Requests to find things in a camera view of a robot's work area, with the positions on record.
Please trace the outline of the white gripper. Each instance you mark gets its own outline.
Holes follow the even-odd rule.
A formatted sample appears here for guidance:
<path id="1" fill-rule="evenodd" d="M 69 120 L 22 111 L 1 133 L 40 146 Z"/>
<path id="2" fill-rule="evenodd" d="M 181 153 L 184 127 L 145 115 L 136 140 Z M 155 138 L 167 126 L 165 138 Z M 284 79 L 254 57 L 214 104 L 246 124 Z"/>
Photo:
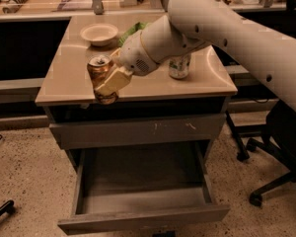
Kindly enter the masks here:
<path id="1" fill-rule="evenodd" d="M 132 74 L 146 76 L 155 71 L 161 64 L 157 58 L 159 40 L 160 35 L 151 30 L 140 30 L 129 36 L 121 48 L 111 53 L 111 57 L 119 57 L 123 66 L 116 68 L 95 92 L 109 96 L 127 86 Z"/>

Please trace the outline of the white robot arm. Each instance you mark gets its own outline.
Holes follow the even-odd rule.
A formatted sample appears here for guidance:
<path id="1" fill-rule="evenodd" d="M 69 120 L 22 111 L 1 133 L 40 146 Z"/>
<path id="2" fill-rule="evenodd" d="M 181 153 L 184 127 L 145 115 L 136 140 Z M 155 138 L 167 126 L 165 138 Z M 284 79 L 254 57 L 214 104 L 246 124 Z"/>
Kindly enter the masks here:
<path id="1" fill-rule="evenodd" d="M 247 20 L 219 0 L 169 0 L 168 14 L 128 37 L 102 96 L 146 76 L 173 56 L 215 45 L 296 112 L 296 39 Z"/>

